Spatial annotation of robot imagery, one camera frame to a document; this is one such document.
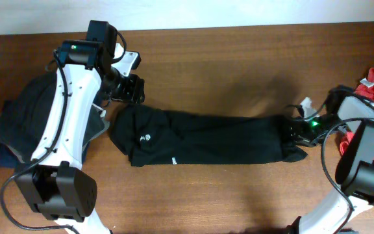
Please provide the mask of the black polo shirt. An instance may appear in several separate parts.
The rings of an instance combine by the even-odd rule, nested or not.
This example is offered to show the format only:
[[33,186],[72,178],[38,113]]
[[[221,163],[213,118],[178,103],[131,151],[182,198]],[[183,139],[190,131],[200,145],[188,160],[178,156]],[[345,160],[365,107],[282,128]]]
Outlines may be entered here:
[[209,116],[128,105],[110,131],[132,166],[294,163],[307,154],[281,115]]

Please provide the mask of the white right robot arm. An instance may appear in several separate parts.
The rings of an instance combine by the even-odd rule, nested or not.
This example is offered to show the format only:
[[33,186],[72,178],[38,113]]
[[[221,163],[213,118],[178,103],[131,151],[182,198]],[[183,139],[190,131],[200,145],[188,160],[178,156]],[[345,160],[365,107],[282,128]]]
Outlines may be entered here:
[[[356,94],[331,94],[318,111],[293,121],[299,143],[322,147],[321,165],[332,190],[304,216],[286,227],[291,234],[352,233],[346,225],[357,215],[374,208],[374,104]],[[354,137],[340,159],[334,176],[327,170],[325,143],[346,128]]]

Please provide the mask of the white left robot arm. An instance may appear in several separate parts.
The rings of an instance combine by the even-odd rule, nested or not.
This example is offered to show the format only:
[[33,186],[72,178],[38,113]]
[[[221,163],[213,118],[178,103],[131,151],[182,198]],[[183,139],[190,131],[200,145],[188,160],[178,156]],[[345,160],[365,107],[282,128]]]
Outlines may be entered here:
[[141,56],[117,42],[66,40],[53,53],[56,89],[44,133],[15,181],[32,211],[68,233],[110,233],[95,210],[97,184],[82,171],[84,133],[97,94],[141,103]]

